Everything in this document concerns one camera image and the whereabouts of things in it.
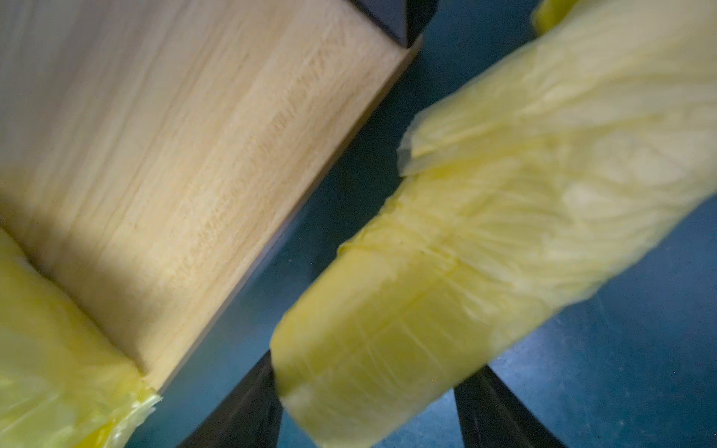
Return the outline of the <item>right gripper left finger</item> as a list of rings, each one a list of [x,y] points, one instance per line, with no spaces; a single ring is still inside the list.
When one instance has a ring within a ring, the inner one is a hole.
[[[283,407],[276,393],[271,353],[266,352],[182,447],[275,448]]]

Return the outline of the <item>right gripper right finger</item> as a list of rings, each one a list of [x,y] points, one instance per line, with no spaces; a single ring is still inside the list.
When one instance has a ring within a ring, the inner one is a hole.
[[[489,367],[457,385],[454,396],[466,447],[565,447]]]

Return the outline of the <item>yellow roll diagonal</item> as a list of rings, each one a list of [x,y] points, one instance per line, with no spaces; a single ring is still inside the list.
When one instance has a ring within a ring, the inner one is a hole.
[[[420,112],[401,185],[278,323],[278,397],[370,447],[716,192],[716,5],[578,1]]]

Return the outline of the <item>yellow roll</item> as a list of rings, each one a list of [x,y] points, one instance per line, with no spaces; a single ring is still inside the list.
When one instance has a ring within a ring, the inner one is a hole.
[[[544,35],[556,27],[578,0],[543,0],[531,13],[531,24],[537,35]]]
[[[2,446],[123,447],[160,399],[2,233]]]

